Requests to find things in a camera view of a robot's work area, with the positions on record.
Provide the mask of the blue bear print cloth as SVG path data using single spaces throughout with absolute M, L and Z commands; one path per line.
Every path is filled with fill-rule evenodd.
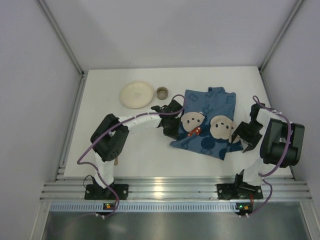
M 187 89 L 178 137 L 170 146 L 222 161 L 226 153 L 242 151 L 240 139 L 232 140 L 235 108 L 236 94 L 223 87 L 209 87 L 206 92 Z

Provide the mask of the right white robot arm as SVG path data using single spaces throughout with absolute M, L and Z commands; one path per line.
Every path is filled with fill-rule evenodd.
M 305 127 L 289 121 L 282 113 L 266 107 L 263 103 L 251 106 L 250 122 L 241 122 L 231 135 L 245 145 L 244 152 L 251 151 L 261 143 L 259 158 L 250 167 L 236 175 L 241 188 L 255 188 L 263 178 L 279 168 L 298 164 L 301 158 Z

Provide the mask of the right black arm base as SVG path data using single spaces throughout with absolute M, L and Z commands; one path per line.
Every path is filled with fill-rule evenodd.
M 263 199 L 260 186 L 253 186 L 244 181 L 244 172 L 237 173 L 234 183 L 220 183 L 216 185 L 219 200 L 254 200 Z

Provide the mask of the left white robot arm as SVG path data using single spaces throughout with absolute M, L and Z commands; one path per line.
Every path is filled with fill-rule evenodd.
M 108 114 L 90 138 L 97 167 L 93 184 L 104 191 L 114 183 L 114 163 L 129 135 L 163 128 L 165 136 L 176 139 L 182 111 L 183 106 L 173 99 L 168 105 L 153 106 L 136 116 L 116 117 Z

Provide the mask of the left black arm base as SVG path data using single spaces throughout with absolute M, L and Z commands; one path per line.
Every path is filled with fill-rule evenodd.
M 114 191 L 112 192 L 109 188 L 102 188 L 93 176 L 90 175 L 92 178 L 92 183 L 87 184 L 85 186 L 85 200 L 126 200 L 129 194 L 129 185 L 128 184 L 119 184 L 119 183 L 112 183 L 110 185 L 111 189 Z

